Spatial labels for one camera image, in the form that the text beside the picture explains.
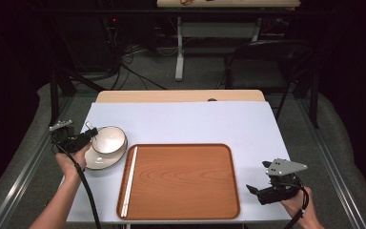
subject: small black object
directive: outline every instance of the small black object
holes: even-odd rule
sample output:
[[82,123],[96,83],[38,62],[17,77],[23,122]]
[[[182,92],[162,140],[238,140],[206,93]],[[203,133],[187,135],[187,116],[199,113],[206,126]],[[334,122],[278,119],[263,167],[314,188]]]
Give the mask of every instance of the small black object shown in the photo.
[[301,180],[295,172],[308,168],[306,165],[284,159],[275,159],[273,162],[263,161],[263,165],[268,168],[266,174],[270,178],[272,187],[258,190],[253,186],[246,185],[248,190],[257,196],[262,205],[293,198],[302,187]]
[[55,126],[50,127],[53,143],[57,146],[58,151],[67,151],[75,153],[86,146],[97,135],[97,129],[92,128],[85,133],[75,135],[73,132],[72,121],[58,122]]

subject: wood grain surface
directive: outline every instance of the wood grain surface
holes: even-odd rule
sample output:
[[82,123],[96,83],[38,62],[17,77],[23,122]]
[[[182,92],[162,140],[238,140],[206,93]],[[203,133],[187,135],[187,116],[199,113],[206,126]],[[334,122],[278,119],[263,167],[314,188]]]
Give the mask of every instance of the wood grain surface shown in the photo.
[[240,211],[231,150],[224,144],[130,148],[116,214],[121,216],[138,146],[129,210],[122,219],[234,219]]

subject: table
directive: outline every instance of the table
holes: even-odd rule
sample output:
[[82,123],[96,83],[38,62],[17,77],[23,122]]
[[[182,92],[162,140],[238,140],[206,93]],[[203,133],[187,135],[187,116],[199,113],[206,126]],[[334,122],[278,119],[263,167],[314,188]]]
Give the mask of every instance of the table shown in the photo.
[[[283,8],[298,7],[299,0],[195,0],[182,5],[179,0],[157,0],[159,8]],[[177,18],[177,62],[175,80],[183,79],[183,37],[237,37],[257,40],[261,18],[252,22],[184,22]]]
[[[210,98],[217,101],[207,102]],[[276,157],[289,159],[272,109],[260,91],[102,92],[92,103],[86,121],[96,127],[119,126],[125,131],[129,146],[219,142],[227,144],[233,152],[241,208],[236,219],[147,221],[118,218],[115,207],[125,164],[123,156],[107,169],[85,172],[102,223],[252,223],[290,219],[281,204],[261,205],[245,186],[268,187],[270,180],[261,162]],[[68,221],[94,221],[83,185],[76,194]]]

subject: forearm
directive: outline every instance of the forearm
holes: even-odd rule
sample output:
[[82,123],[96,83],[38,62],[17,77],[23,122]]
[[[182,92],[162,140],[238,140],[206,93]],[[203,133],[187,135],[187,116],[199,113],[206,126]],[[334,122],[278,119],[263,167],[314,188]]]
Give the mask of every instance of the forearm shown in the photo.
[[30,228],[65,228],[80,182],[77,173],[65,177],[54,198]]

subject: white chopstick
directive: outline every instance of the white chopstick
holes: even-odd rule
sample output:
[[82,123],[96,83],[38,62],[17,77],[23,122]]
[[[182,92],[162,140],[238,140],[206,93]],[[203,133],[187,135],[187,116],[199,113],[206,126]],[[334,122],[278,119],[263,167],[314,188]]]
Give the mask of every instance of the white chopstick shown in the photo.
[[132,191],[132,177],[133,177],[133,171],[134,171],[134,167],[135,167],[137,151],[138,151],[138,146],[135,146],[135,149],[133,151],[133,156],[132,156],[132,167],[130,169],[129,181],[127,183],[126,195],[124,196],[123,209],[121,210],[121,217],[126,217],[127,211],[129,209],[130,193]]

